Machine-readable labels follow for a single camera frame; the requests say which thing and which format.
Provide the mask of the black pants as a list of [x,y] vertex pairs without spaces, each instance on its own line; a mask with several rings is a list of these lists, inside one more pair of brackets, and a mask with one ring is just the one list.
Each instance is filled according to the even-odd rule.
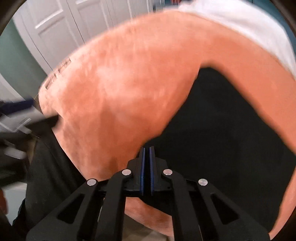
[[148,145],[170,169],[207,179],[272,230],[295,154],[218,71],[199,71],[180,110]]

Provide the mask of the person's dark clothing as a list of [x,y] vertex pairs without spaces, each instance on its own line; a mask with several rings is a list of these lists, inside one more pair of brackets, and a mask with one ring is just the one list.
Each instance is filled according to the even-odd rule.
[[12,225],[15,240],[25,240],[30,229],[85,182],[53,132],[37,138],[26,196]]

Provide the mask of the white wardrobe with red decals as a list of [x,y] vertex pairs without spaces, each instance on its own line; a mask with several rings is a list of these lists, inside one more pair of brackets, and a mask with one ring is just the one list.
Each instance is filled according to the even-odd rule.
[[155,9],[158,1],[30,0],[13,21],[45,73],[91,38],[119,23]]

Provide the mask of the orange plush bed blanket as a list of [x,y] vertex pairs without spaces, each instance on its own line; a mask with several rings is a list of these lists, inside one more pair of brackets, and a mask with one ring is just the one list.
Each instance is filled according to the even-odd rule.
[[[179,10],[138,17],[82,46],[43,83],[40,107],[61,117],[54,135],[83,177],[102,181],[163,133],[203,68],[222,74],[295,154],[292,73],[235,30]],[[270,238],[294,212],[295,169]]]

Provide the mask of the white pillow cover sheet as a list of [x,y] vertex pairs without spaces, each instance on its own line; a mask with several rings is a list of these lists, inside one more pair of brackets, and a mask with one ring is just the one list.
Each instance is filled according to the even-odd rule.
[[295,76],[295,34],[269,1],[192,1],[179,11],[229,27],[274,55]]

